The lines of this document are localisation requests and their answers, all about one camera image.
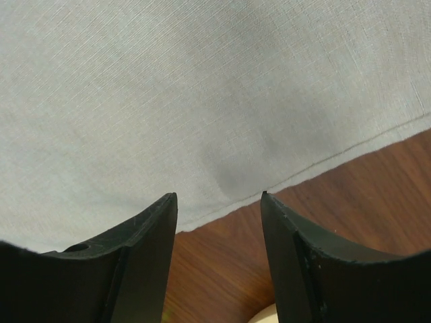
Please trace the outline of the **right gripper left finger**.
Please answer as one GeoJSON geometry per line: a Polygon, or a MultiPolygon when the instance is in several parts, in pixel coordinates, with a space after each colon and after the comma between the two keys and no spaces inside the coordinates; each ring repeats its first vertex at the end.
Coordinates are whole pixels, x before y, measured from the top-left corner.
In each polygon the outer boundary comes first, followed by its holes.
{"type": "Polygon", "coordinates": [[[2,322],[160,322],[178,214],[168,193],[62,252],[1,243],[2,322]]]}

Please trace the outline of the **beige cloth napkin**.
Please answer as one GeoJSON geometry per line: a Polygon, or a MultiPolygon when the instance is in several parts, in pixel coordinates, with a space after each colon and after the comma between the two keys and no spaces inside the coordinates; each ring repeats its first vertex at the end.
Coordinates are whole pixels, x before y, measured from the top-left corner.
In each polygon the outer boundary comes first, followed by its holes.
{"type": "Polygon", "coordinates": [[[191,231],[430,128],[429,1],[2,1],[1,239],[191,231]]]}

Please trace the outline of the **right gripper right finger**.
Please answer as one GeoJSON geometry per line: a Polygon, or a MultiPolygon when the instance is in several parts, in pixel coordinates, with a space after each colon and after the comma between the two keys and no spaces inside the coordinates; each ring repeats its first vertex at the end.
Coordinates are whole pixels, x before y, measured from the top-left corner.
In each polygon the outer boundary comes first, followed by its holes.
{"type": "Polygon", "coordinates": [[[351,242],[261,197],[280,322],[429,322],[430,252],[399,256],[351,242]]]}

